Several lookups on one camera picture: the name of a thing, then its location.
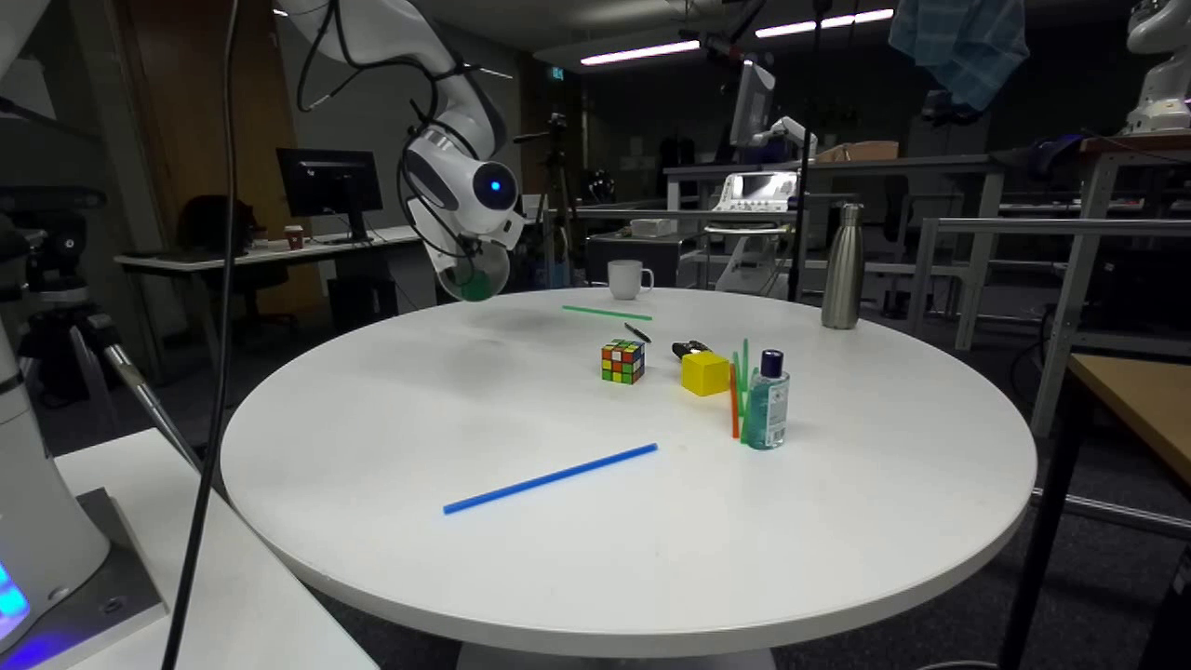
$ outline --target thermos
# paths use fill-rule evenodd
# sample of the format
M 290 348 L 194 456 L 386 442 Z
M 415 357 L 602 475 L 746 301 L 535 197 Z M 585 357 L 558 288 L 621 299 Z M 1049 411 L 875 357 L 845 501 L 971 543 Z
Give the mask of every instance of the thermos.
M 824 327 L 852 331 L 862 315 L 865 295 L 865 231 L 862 231 L 862 201 L 839 205 L 843 223 L 834 231 L 834 244 L 826 255 L 826 288 L 824 288 Z

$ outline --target monitor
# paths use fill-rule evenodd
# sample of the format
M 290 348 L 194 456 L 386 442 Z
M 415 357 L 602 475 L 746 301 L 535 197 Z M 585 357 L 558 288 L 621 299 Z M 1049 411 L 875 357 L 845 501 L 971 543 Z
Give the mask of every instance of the monitor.
M 765 130 L 771 130 L 771 99 L 775 99 L 778 79 L 746 58 L 741 84 L 736 84 L 736 112 L 734 112 L 734 150 L 755 150 Z
M 290 217 L 347 217 L 352 238 L 368 241 L 365 211 L 381 207 L 372 151 L 276 150 Z

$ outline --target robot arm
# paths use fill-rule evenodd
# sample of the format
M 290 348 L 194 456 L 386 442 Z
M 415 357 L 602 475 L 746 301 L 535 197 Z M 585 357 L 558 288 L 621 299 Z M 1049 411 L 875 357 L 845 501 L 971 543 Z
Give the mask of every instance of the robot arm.
M 4 0 L 0 4 L 0 79 L 7 76 L 13 58 L 32 42 L 33 26 L 42 21 L 48 0 Z
M 425 72 L 431 112 L 403 150 L 399 188 L 415 188 L 410 218 L 442 289 L 466 301 L 501 295 L 524 218 L 514 211 L 514 174 L 491 164 L 506 126 L 472 84 L 471 66 L 410 0 L 280 0 L 280 7 L 328 58 Z
M 1128 21 L 1131 53 L 1183 53 L 1191 43 L 1191 0 L 1144 0 Z
M 821 139 L 803 124 L 791 119 L 791 114 L 775 119 L 775 126 L 759 133 L 759 144 L 766 144 L 775 139 L 791 140 L 796 151 L 813 151 L 817 155 L 817 150 L 821 150 Z
M 1128 133 L 1188 133 L 1188 90 L 1191 90 L 1191 0 L 1144 0 L 1128 21 L 1128 49 L 1162 54 L 1149 66 L 1144 97 L 1128 114 Z

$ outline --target black cable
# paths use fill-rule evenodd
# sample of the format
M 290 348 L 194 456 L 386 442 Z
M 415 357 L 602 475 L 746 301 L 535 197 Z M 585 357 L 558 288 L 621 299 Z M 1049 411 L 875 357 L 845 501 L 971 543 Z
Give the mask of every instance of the black cable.
M 328 94 L 322 94 L 316 99 L 305 99 L 305 80 L 311 80 L 311 66 L 314 66 L 314 54 L 322 53 L 328 31 L 337 21 L 337 37 L 339 37 L 339 53 L 344 53 L 344 64 L 352 66 L 352 76 L 344 80 L 337 80 Z M 314 112 L 314 108 L 326 108 L 328 99 L 337 99 L 347 84 L 353 84 L 360 76 L 368 72 L 381 72 L 381 66 L 415 66 L 430 84 L 431 84 L 431 112 L 441 112 L 441 84 L 435 79 L 451 79 L 451 76 L 466 76 L 461 66 L 457 72 L 447 72 L 447 76 L 431 76 L 425 64 L 416 64 L 415 54 L 395 54 L 395 58 L 377 58 L 377 64 L 359 64 L 352 54 L 352 43 L 347 43 L 347 32 L 344 32 L 344 11 L 339 11 L 339 0 L 328 4 L 328 16 L 322 17 L 322 31 L 316 37 L 311 42 L 305 49 L 305 58 L 301 58 L 301 72 L 300 72 L 300 108 L 301 112 Z
M 425 119 L 425 126 L 441 126 L 442 133 L 451 133 L 461 150 L 471 150 L 472 160 L 482 160 L 477 144 L 471 139 L 461 139 L 461 130 L 455 130 L 442 119 Z
M 224 288 L 221 288 L 221 347 L 218 347 L 218 392 L 213 392 L 213 417 L 209 417 L 209 456 L 202 465 L 197 495 L 194 495 L 194 517 L 182 554 L 182 576 L 174 592 L 173 610 L 173 631 L 159 667 L 174 670 L 194 597 L 194 574 L 202 554 L 202 535 L 209 521 L 209 500 L 221 473 L 221 448 L 224 448 L 224 411 L 229 411 L 229 348 L 233 348 L 233 284 L 234 284 L 234 226 L 240 226 L 240 155 L 234 155 L 234 42 L 240 42 L 240 16 L 243 0 L 233 0 L 229 7 L 229 32 L 224 32 L 224 72 L 221 72 L 221 103 L 224 103 L 224 174 L 229 174 L 229 211 L 224 211 Z

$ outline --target blue straw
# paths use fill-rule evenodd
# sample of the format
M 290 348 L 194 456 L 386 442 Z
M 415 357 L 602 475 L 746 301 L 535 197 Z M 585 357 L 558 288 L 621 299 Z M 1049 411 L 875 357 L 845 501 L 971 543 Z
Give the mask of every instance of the blue straw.
M 608 465 L 617 465 L 617 460 L 633 460 L 633 456 L 643 456 L 643 454 L 656 454 L 659 448 L 656 442 L 643 442 L 643 448 L 633 448 L 633 450 L 621 450 L 621 454 L 612 454 L 612 456 L 595 456 L 595 460 L 581 460 L 581 465 L 569 465 L 569 468 L 558 468 L 558 473 L 545 473 L 545 475 L 534 475 L 534 481 L 522 481 L 522 484 L 512 484 L 512 487 L 496 487 L 496 491 L 484 491 L 484 495 L 472 495 L 472 500 L 457 500 L 451 507 L 442 507 L 442 512 L 461 512 L 461 510 L 472 510 L 472 507 L 488 507 L 488 501 L 501 501 L 501 500 L 512 500 L 512 495 L 524 495 L 534 487 L 548 487 L 556 481 L 569 481 L 569 475 L 581 475 L 581 473 L 595 473 L 595 468 L 608 468 Z

